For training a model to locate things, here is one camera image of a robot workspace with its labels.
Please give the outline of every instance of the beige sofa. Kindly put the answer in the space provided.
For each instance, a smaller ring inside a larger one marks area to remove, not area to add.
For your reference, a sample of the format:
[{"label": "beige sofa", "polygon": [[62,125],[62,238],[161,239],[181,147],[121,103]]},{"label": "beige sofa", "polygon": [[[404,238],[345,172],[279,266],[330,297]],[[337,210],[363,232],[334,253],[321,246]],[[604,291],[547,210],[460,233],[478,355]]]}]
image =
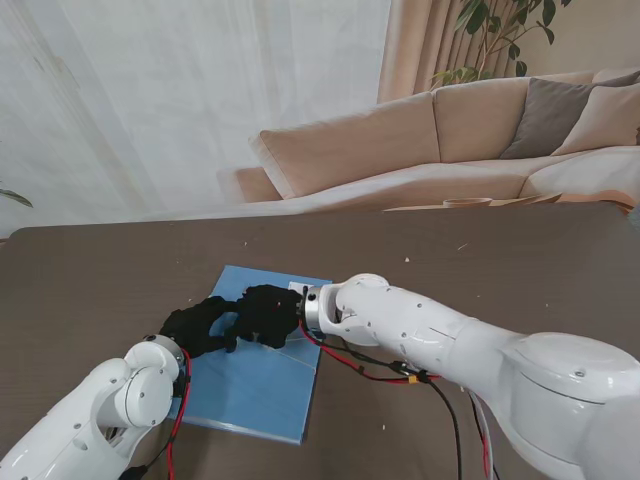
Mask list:
[{"label": "beige sofa", "polygon": [[[637,70],[542,78],[591,83]],[[220,186],[230,203],[252,203],[251,211],[264,214],[603,190],[640,202],[640,146],[498,159],[520,121],[528,81],[444,87],[349,117],[263,131],[251,141],[263,166],[220,172]]]}]

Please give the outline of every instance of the couch cushion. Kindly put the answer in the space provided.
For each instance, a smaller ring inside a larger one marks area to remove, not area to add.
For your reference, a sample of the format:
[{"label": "couch cushion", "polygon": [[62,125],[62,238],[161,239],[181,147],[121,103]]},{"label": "couch cushion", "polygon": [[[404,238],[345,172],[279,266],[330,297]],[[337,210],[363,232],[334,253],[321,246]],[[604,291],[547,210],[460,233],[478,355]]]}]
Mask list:
[{"label": "couch cushion", "polygon": [[443,163],[500,157],[522,116],[528,78],[485,80],[435,91]]},{"label": "couch cushion", "polygon": [[531,158],[550,155],[567,138],[580,118],[596,86],[624,87],[633,84],[640,72],[606,82],[572,85],[532,78],[518,130],[500,158]]},{"label": "couch cushion", "polygon": [[640,83],[629,87],[596,87],[580,120],[552,155],[603,147],[636,145],[640,127]]},{"label": "couch cushion", "polygon": [[[615,75],[611,78],[622,77],[623,75],[628,75],[629,73],[637,72],[640,68],[636,68],[635,70],[621,73],[620,75]],[[550,75],[536,75],[535,78],[541,78],[543,80],[550,80],[552,82],[564,82],[564,83],[573,83],[574,85],[591,83],[593,81],[602,81],[602,80],[594,80],[594,73],[590,71],[583,72],[571,72],[571,73],[552,73]]]},{"label": "couch cushion", "polygon": [[228,203],[282,200],[262,167],[222,169],[216,176]]},{"label": "couch cushion", "polygon": [[419,165],[283,203],[288,208],[309,212],[438,205],[449,198],[463,197],[517,198],[525,179],[487,168]]},{"label": "couch cushion", "polygon": [[640,70],[640,67],[605,68],[604,70],[600,70],[593,76],[593,81],[606,82],[607,80],[624,77],[625,75],[629,75],[630,73],[637,72],[639,70]]},{"label": "couch cushion", "polygon": [[603,148],[543,168],[527,179],[520,197],[603,190],[618,190],[640,201],[640,147]]},{"label": "couch cushion", "polygon": [[504,173],[514,173],[516,175],[529,176],[532,173],[542,170],[549,165],[555,165],[569,158],[580,155],[579,152],[557,157],[537,157],[519,158],[517,160],[479,160],[477,162],[462,162],[458,165],[468,165],[469,167],[491,168]]},{"label": "couch cushion", "polygon": [[440,161],[429,92],[357,115],[263,130],[251,146],[283,198]]}]

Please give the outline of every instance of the white robotic arm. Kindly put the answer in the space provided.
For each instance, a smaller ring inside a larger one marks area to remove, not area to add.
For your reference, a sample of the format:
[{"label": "white robotic arm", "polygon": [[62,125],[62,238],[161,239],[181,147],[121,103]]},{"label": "white robotic arm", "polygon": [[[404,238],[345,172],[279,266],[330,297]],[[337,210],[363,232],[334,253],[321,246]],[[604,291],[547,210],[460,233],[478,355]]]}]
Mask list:
[{"label": "white robotic arm", "polygon": [[[311,288],[312,331],[381,346],[478,394],[531,465],[556,480],[640,478],[640,363],[596,340],[521,335],[377,275]],[[167,416],[183,363],[151,336],[96,367],[0,462],[0,480],[116,480]]]},{"label": "white robotic arm", "polygon": [[553,479],[640,478],[640,363],[616,347],[510,332],[371,274],[311,288],[303,311],[312,331],[379,345],[474,391]]},{"label": "white robotic arm", "polygon": [[152,335],[101,363],[9,451],[0,480],[117,479],[167,416],[183,362],[178,345]]}]

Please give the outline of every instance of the table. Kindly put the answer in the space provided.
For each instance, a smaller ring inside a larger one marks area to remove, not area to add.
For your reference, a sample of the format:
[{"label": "table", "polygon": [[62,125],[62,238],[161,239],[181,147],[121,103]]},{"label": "table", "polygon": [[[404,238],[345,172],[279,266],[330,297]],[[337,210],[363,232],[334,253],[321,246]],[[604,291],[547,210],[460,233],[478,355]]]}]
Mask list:
[{"label": "table", "polygon": [[[0,454],[91,368],[208,295],[225,264],[335,281],[374,272],[501,327],[591,336],[640,358],[640,236],[611,205],[30,228],[0,250]],[[469,400],[440,384],[464,478],[481,479]],[[544,478],[492,427],[503,480]],[[368,382],[323,356],[302,447],[185,425],[175,464],[180,480],[447,480],[455,448],[431,389]]]}]

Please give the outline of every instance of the white wall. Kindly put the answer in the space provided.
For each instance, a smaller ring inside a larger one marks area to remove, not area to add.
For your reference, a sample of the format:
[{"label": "white wall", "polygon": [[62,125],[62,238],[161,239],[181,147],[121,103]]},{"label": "white wall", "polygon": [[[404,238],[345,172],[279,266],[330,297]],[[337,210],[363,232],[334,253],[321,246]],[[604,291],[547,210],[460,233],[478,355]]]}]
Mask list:
[{"label": "white wall", "polygon": [[390,0],[0,0],[0,238],[223,202],[247,138],[376,103]]},{"label": "white wall", "polygon": [[559,0],[556,4],[553,45],[540,29],[518,42],[529,75],[640,67],[640,0],[573,0],[566,8]]}]

